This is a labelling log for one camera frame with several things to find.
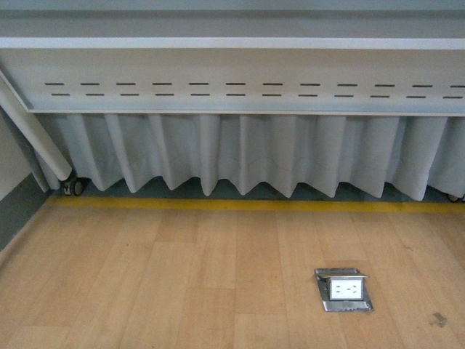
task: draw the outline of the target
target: white pipe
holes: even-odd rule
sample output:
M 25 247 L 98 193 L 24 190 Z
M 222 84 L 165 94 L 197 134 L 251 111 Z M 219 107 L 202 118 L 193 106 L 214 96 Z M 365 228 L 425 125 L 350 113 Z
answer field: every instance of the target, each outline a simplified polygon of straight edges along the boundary
M 68 179 L 73 170 L 70 164 L 53 143 L 52 138 L 50 138 L 36 116 L 24 110 L 23 106 L 1 78 L 0 105 L 36 152 L 49 165 L 58 179 Z

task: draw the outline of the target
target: gray baseboard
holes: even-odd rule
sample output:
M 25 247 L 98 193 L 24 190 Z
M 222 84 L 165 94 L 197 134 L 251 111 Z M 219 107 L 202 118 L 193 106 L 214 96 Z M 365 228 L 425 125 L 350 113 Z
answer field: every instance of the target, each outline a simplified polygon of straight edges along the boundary
M 0 250 L 12 240 L 37 212 L 51 191 L 42 192 L 33 175 L 28 175 L 0 201 Z

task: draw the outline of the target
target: pop-up floor socket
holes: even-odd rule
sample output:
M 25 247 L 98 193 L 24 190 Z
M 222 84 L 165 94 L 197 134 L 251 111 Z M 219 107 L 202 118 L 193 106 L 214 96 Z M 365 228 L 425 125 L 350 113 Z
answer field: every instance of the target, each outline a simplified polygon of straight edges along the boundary
M 323 307 L 329 312 L 373 311 L 363 279 L 356 268 L 315 269 Z

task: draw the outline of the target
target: caster wheel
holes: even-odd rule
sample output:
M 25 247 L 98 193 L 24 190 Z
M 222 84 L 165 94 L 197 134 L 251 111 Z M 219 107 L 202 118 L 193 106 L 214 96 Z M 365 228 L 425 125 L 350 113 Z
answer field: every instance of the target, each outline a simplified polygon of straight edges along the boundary
M 71 195 L 72 196 L 80 196 L 84 191 L 84 185 L 79 178 L 76 178 L 71 181 Z
M 84 191 L 84 183 L 81 178 L 73 178 L 62 183 L 61 191 L 66 196 L 80 196 Z
M 461 202 L 465 202 L 465 201 L 464 201 L 464 198 L 465 198 L 465 197 L 459 198 L 458 196 L 454 196 L 454 195 L 448 194 L 448 199 L 449 199 L 450 202 L 460 202 L 460 201 L 461 201 Z

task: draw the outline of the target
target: white curtain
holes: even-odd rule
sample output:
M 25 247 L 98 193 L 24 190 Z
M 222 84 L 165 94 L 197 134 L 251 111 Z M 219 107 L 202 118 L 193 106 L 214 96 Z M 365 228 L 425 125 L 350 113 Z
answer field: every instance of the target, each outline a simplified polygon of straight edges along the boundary
M 465 118 L 69 114 L 41 123 L 79 177 L 131 192 L 156 176 L 170 189 L 191 177 L 209 195 L 228 179 L 241 194 L 268 182 L 289 197 L 298 182 L 328 196 L 349 182 L 380 197 L 384 183 L 415 200 L 426 185 L 465 193 Z M 57 178 L 42 161 L 52 188 Z

